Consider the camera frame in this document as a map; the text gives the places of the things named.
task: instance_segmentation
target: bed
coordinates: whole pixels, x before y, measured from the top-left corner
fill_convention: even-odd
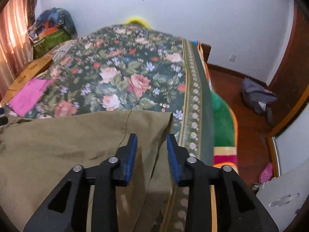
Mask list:
[[[130,24],[69,40],[46,54],[53,63],[39,78],[52,83],[25,117],[172,112],[174,135],[190,156],[207,165],[229,164],[237,171],[237,121],[212,89],[204,61],[210,47],[203,47],[204,51],[200,43]],[[161,231],[183,231],[187,203],[188,188],[174,187]]]

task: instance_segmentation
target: gray backpack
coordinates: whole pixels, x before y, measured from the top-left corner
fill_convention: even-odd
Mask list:
[[[277,95],[248,78],[243,81],[242,95],[245,105],[257,114],[266,115],[268,124],[273,126],[272,112],[267,104],[276,102]]]

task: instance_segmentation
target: sheer curtain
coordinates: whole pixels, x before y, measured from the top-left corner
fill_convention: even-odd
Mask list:
[[[9,0],[0,14],[0,98],[15,80],[15,74],[33,58],[27,8],[27,0]]]

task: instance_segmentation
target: floral bedspread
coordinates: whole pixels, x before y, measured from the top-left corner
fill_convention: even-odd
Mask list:
[[[197,46],[138,25],[104,27],[70,40],[47,55],[54,63],[50,87],[27,118],[95,111],[152,110],[173,113],[179,145],[213,163],[211,93]],[[173,189],[165,231],[183,231],[188,189]]]

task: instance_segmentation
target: metal screw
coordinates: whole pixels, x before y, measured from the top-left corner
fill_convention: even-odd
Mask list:
[[[226,171],[226,172],[232,171],[232,167],[229,166],[229,165],[223,165],[222,169],[223,169],[224,171]]]
[[[109,163],[114,164],[114,163],[116,163],[116,162],[118,162],[118,158],[117,158],[117,157],[110,157],[110,158],[109,158]]]
[[[81,165],[76,165],[76,166],[73,167],[73,171],[74,172],[79,172],[81,170],[82,170],[82,166]]]
[[[188,157],[187,158],[187,162],[189,162],[189,163],[195,163],[195,162],[197,162],[197,159],[196,158],[194,158],[194,157]]]

